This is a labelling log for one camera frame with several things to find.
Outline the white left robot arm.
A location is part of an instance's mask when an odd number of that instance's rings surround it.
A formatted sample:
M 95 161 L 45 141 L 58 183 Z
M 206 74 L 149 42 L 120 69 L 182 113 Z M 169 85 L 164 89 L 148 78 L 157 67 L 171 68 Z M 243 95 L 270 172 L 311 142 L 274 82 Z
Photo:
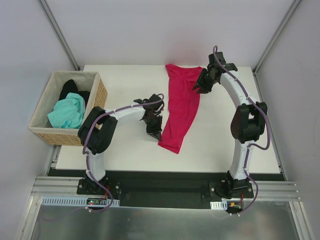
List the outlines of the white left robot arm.
M 150 98 L 135 99 L 130 105 L 118 109 L 104 110 L 94 107 L 80 129 L 78 137 L 86 156 L 86 175 L 90 179 L 88 188 L 99 195 L 105 191 L 106 183 L 104 152 L 110 146 L 117 127 L 135 121 L 144 121 L 147 135 L 160 141 L 162 139 L 161 112 L 165 106 L 162 93 Z

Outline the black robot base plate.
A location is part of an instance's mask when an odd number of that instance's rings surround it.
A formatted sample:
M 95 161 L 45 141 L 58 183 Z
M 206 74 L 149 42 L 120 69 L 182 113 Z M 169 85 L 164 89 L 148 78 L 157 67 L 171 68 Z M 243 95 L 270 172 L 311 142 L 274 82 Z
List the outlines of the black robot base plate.
M 254 198 L 248 179 L 233 188 L 226 173 L 111 171 L 95 183 L 85 176 L 78 182 L 78 195 L 103 196 L 118 200 L 122 207 L 209 209 L 222 199 Z

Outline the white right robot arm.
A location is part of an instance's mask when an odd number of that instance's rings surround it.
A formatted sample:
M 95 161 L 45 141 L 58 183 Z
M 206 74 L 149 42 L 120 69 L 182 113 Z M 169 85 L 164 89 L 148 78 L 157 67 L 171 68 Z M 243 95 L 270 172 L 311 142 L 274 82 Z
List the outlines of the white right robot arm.
M 213 48 L 208 56 L 209 64 L 202 69 L 194 87 L 197 94 L 207 94 L 218 83 L 227 91 L 235 113 L 230 124 L 231 135 L 235 139 L 233 160 L 228 175 L 233 179 L 225 184 L 225 192 L 230 197 L 237 197 L 243 191 L 239 182 L 248 178 L 251 148 L 270 126 L 266 122 L 268 107 L 265 102 L 256 101 L 242 84 L 238 68 L 234 63 L 227 63 L 222 52 Z

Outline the pink t shirt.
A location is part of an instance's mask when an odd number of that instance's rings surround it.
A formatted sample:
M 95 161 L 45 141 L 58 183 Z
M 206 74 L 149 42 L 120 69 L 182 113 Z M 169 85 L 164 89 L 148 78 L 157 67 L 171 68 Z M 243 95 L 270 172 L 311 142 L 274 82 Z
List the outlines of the pink t shirt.
M 199 109 L 200 95 L 193 90 L 193 87 L 203 68 L 200 66 L 186 68 L 174 64 L 167 64 L 165 68 L 169 77 L 169 116 L 158 145 L 178 154 Z

